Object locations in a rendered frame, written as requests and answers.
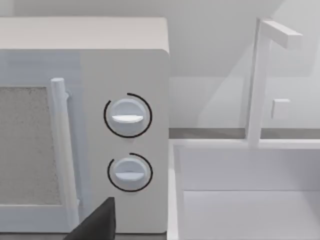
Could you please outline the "tall white tap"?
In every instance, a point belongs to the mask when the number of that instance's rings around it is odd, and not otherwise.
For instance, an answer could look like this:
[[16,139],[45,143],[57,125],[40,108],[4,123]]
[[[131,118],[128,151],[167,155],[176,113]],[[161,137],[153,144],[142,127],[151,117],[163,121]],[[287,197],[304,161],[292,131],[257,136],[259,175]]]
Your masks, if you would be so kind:
[[300,49],[302,47],[303,34],[271,18],[258,18],[256,20],[250,72],[248,116],[245,128],[245,136],[250,148],[257,148],[261,139],[267,64],[272,42],[286,50]]

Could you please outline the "white sink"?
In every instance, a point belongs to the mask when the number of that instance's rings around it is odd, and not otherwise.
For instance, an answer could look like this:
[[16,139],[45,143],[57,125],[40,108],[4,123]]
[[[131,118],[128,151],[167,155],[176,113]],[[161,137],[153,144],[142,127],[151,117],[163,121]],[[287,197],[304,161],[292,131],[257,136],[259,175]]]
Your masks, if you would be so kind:
[[320,240],[320,143],[169,141],[168,237]]

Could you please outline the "pale blue microwave knob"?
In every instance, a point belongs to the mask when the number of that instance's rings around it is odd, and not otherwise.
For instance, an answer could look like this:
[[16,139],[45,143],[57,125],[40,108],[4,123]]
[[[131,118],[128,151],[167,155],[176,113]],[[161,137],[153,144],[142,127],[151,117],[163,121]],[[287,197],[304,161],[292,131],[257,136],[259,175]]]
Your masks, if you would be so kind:
[[133,98],[122,98],[110,104],[107,120],[112,129],[123,136],[133,136],[142,132],[147,121],[147,109]]
[[149,171],[143,161],[133,157],[118,160],[112,167],[114,182],[121,189],[130,191],[141,188],[148,174]]

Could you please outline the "microwave door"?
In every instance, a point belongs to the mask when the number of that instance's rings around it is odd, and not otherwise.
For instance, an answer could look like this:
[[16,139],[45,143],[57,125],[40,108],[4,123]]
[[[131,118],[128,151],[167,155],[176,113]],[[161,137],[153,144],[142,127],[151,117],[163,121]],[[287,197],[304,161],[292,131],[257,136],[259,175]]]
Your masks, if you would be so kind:
[[79,50],[0,50],[0,233],[68,233],[51,79],[63,78],[79,213]]

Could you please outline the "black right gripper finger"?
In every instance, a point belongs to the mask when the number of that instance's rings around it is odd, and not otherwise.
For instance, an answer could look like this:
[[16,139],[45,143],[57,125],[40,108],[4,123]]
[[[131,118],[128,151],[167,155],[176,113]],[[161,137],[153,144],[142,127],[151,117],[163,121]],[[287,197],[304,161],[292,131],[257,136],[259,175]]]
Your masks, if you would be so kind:
[[115,240],[116,204],[108,197],[62,240]]

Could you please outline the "pale microwave oven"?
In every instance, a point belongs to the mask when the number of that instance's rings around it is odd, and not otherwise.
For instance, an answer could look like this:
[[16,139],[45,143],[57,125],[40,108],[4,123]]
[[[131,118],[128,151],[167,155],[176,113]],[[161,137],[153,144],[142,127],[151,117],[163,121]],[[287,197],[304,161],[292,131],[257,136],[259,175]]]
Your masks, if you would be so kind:
[[[1,50],[77,50],[82,86],[76,129],[79,224],[115,198],[119,234],[160,235],[168,224],[168,26],[162,17],[0,17]],[[108,107],[135,99],[146,108],[143,131],[115,132]],[[141,160],[148,177],[126,190],[113,180],[124,158]]]

